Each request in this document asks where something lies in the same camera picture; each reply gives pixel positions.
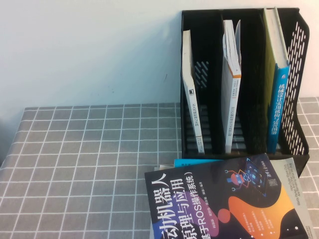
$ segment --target grid pattern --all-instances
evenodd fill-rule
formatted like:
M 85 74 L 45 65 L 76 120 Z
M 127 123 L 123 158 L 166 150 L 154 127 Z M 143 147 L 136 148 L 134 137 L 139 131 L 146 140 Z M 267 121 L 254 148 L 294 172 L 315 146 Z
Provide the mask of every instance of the grid pattern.
M 179 104 L 26 108 L 0 169 L 0 238 L 148 239 L 144 172 L 180 150 Z
M 316 236 L 319 238 L 319 97 L 298 99 L 297 114 L 310 155 L 300 176 L 300 183 Z

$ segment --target book cover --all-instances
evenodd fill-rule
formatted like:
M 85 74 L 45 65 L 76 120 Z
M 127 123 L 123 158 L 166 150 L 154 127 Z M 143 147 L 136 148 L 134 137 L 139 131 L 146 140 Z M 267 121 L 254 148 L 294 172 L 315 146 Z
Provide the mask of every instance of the book cover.
M 301 219 L 309 239 L 316 239 L 293 158 L 270 160 Z
M 155 239 L 307 239 L 267 155 L 145 173 Z
M 182 46 L 182 77 L 184 89 L 189 109 L 191 122 L 196 138 L 197 148 L 199 153 L 204 153 L 203 137 L 200 127 L 199 111 L 197 106 L 197 97 L 194 79 L 192 77 L 193 60 L 191 54 L 191 38 L 190 30 L 183 32 L 183 46 Z
M 276 8 L 264 9 L 265 51 L 265 117 L 268 124 L 267 151 L 276 152 L 289 75 L 289 61 Z

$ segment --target white book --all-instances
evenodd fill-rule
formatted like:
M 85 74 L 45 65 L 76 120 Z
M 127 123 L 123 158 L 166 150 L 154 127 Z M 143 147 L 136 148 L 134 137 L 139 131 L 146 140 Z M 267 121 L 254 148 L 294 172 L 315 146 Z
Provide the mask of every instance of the white book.
M 154 171 L 163 170 L 163 169 L 169 169 L 169 168 L 174 168 L 174 167 L 173 166 L 160 165 L 159 167 L 155 167 Z M 151 221 L 151 226 L 150 226 L 150 239 L 154 239 L 154 231 L 153 231 L 152 221 Z
M 190 30 L 183 32 L 183 50 L 182 50 L 182 77 L 184 82 L 185 94 L 191 122 L 196 137 L 199 153 L 204 153 L 203 137 L 201 133 L 199 111 L 197 106 L 196 90 L 194 79 L 192 77 L 193 60 L 191 54 Z
M 221 117 L 225 135 L 225 152 L 230 153 L 241 79 L 240 21 L 236 36 L 233 21 L 224 21 L 223 69 L 221 82 Z

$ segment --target orange graphic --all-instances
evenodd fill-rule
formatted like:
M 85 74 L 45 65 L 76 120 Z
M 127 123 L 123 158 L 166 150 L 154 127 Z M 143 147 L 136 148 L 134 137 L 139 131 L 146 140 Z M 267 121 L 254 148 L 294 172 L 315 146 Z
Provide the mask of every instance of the orange graphic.
M 227 209 L 220 209 L 218 212 L 218 219 L 222 223 L 228 223 L 230 220 L 230 212 Z
M 268 208 L 253 207 L 234 196 L 229 198 L 228 204 L 229 211 L 255 239 L 278 239 L 283 217 L 294 209 L 283 186 L 277 202 Z

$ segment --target blue book spine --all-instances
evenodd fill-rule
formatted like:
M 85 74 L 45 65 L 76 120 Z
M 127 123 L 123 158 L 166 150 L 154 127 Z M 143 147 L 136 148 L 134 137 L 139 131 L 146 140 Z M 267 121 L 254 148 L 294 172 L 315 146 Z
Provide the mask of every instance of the blue book spine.
M 278 135 L 280 131 L 281 118 L 285 102 L 285 94 L 287 88 L 289 74 L 289 66 L 278 68 L 276 65 L 273 83 L 273 93 L 270 108 L 268 110 L 268 153 L 275 153 L 278 143 Z
M 201 164 L 201 163 L 211 163 L 220 161 L 221 159 L 175 159 L 174 161 L 174 167 L 184 167 L 184 166 L 190 166 L 195 164 Z

